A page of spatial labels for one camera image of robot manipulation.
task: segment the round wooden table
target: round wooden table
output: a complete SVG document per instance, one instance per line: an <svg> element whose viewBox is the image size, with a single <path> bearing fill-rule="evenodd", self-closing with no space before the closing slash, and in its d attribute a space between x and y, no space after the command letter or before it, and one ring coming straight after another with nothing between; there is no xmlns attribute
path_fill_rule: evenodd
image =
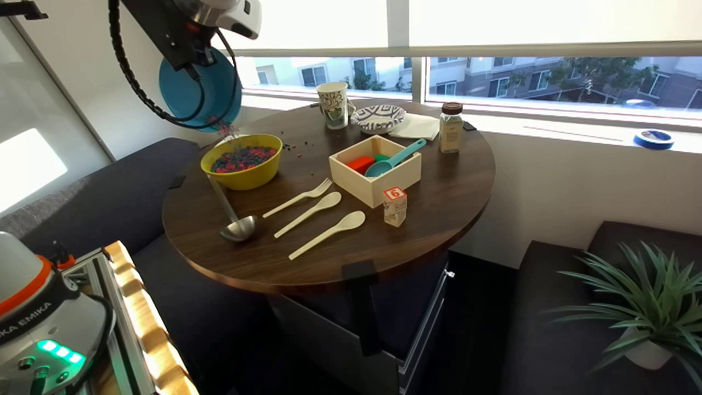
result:
<svg viewBox="0 0 702 395"><path fill-rule="evenodd" d="M392 101L410 114L439 119L439 110ZM355 128L327 132L317 107L280 113L241 128L244 135L277 135L285 141L278 175L255 192L225 192L238 217L264 215L280 202L314 188L330 178L330 153L336 153L366 135ZM299 202L267 219L264 234L230 244L220 238L229 215L217 202L209 178L190 166L184 182L165 198L165 232L176 251L204 277L251 291L280 295L300 288L338 285L342 268L373 262L378 275L445 252L462 238L490 202L496 162L481 132L466 132L461 153L439 153L439 141L422 150L422 182L406 188L407 219L392 228L383 223L383 209L369 209L339 186L342 202L315 212L280 240L272 234L315 205ZM342 215L364 211L366 223L338 232L306 254L290 262L287 254L334 226Z"/></svg>

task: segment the blue object on windowsill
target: blue object on windowsill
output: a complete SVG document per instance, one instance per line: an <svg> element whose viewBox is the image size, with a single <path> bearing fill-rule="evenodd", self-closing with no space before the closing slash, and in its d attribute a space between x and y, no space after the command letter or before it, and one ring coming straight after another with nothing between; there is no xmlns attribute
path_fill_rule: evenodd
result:
<svg viewBox="0 0 702 395"><path fill-rule="evenodd" d="M670 150L673 146L673 136L662 130L645 130L633 136L633 142L645 150Z"/></svg>

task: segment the floor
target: floor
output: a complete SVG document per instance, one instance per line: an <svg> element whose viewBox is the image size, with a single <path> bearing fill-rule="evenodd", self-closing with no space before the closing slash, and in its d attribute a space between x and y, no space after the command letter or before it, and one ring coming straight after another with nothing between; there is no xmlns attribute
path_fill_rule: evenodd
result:
<svg viewBox="0 0 702 395"><path fill-rule="evenodd" d="M508 330L513 270L461 256L448 289L448 310L418 395L497 394L497 367ZM230 395L353 395L338 380L300 357L278 324L247 345L241 367L230 367Z"/></svg>

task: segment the small jar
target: small jar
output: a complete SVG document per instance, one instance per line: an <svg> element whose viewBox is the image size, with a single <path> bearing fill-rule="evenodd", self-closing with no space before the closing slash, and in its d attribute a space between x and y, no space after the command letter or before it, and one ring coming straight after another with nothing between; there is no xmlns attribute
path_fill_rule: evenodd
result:
<svg viewBox="0 0 702 395"><path fill-rule="evenodd" d="M439 121L439 151L441 153L456 153L461 151L461 119L462 105L456 101L441 105L441 121Z"/></svg>

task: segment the red object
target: red object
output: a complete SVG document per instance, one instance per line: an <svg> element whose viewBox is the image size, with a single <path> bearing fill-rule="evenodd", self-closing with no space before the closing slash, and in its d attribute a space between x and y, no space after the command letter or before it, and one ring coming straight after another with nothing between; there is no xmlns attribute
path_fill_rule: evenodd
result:
<svg viewBox="0 0 702 395"><path fill-rule="evenodd" d="M366 173L366 169L373 165L370 157L360 157L351 162L347 162L347 166L355 169L357 173Z"/></svg>

